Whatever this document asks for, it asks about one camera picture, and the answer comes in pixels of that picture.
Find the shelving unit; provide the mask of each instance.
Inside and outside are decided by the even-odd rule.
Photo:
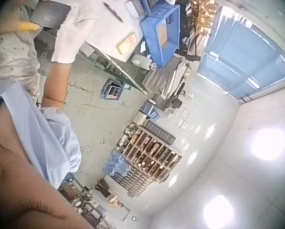
[[[123,151],[130,165],[161,183],[181,160],[170,146],[139,126]]]
[[[164,182],[182,157],[173,146],[142,126],[135,125],[127,133],[122,155],[131,170],[125,177],[115,175],[112,179],[127,190],[130,197],[139,197],[153,182]]]

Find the workbench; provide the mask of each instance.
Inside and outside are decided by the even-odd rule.
[[[56,31],[52,30],[42,31],[36,37],[34,43],[40,59],[45,58],[47,61],[50,61],[54,51],[55,37]],[[99,68],[118,80],[129,84],[142,93],[148,94],[147,90],[142,85],[142,81],[149,72],[148,70],[133,65],[130,60],[127,62],[122,62],[116,58],[110,57],[104,52],[101,52],[96,47],[92,46],[92,48],[95,50],[95,52],[91,56],[87,57],[82,51],[79,52],[79,55],[83,56],[96,68]],[[140,53],[140,45],[134,49],[132,55],[135,53]]]
[[[71,5],[74,2],[73,0],[53,1],[67,5]],[[28,7],[34,9],[37,2],[37,0],[31,0]],[[120,22],[111,13],[104,6],[103,2],[110,5],[111,8],[120,15],[124,23]],[[128,0],[98,0],[98,8],[100,12],[99,19],[92,26],[92,32],[86,40],[86,43],[95,50],[95,54],[103,57],[107,63],[98,61],[98,58],[95,57],[95,55],[86,56],[82,52],[79,54],[84,56],[95,67],[137,88],[142,93],[148,94],[147,90],[145,90],[141,84],[148,71],[141,69],[130,62],[131,57],[135,53],[140,53],[139,44],[143,41],[140,21],[145,17],[145,15],[141,15],[139,18],[133,18],[125,6],[126,2],[128,2]],[[116,45],[131,32],[136,36],[137,46],[132,47],[126,54],[121,55],[118,52]],[[55,34],[56,33],[54,33],[54,31],[42,31],[39,34],[35,41],[35,47],[39,55],[46,55],[47,58],[51,57],[52,52],[54,51]]]

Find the concrete floor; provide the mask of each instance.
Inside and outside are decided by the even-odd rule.
[[[46,75],[49,63],[46,60],[40,62],[41,73]],[[83,155],[75,175],[87,186],[104,176],[102,168],[111,150],[147,99],[132,88],[125,90],[119,101],[104,100],[100,91],[108,78],[109,74],[95,68],[81,56],[73,64],[64,111],[72,121]]]

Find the blue storage bin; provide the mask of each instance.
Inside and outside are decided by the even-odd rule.
[[[164,47],[159,41],[158,28],[167,25],[168,42]],[[152,16],[147,16],[140,23],[151,59],[159,66],[166,66],[179,47],[180,9],[179,5],[171,6],[164,3]]]

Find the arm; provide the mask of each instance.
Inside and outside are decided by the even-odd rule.
[[[63,108],[71,65],[97,19],[97,8],[93,3],[87,1],[81,8],[72,6],[57,32],[52,56],[54,64],[45,82],[42,107]]]
[[[72,64],[54,63],[45,82],[42,107],[63,108]]]

